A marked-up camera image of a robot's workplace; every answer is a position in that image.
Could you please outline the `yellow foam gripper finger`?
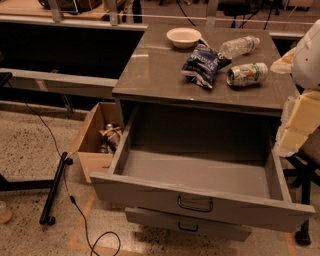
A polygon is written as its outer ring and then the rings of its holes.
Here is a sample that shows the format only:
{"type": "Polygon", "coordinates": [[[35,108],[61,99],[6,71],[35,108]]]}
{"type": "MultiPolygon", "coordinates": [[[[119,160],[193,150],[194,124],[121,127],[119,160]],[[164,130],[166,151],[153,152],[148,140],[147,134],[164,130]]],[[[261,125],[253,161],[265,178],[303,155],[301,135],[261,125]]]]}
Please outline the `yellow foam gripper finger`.
{"type": "Polygon", "coordinates": [[[292,156],[319,126],[320,91],[305,90],[298,97],[290,96],[282,111],[275,152],[280,157],[292,156]]]}
{"type": "Polygon", "coordinates": [[[276,60],[270,67],[270,70],[278,74],[288,74],[291,72],[295,48],[290,49],[281,58],[276,60]]]}

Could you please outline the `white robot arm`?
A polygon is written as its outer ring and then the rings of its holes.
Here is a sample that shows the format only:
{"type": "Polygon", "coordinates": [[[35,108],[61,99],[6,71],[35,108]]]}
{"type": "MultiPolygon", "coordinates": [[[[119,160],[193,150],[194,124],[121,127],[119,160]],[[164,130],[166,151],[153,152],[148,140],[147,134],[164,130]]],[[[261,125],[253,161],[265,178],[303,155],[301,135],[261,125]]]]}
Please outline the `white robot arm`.
{"type": "Polygon", "coordinates": [[[275,151],[281,157],[289,157],[320,126],[320,20],[270,70],[290,73],[293,82],[303,88],[301,95],[287,99],[276,135],[275,151]]]}

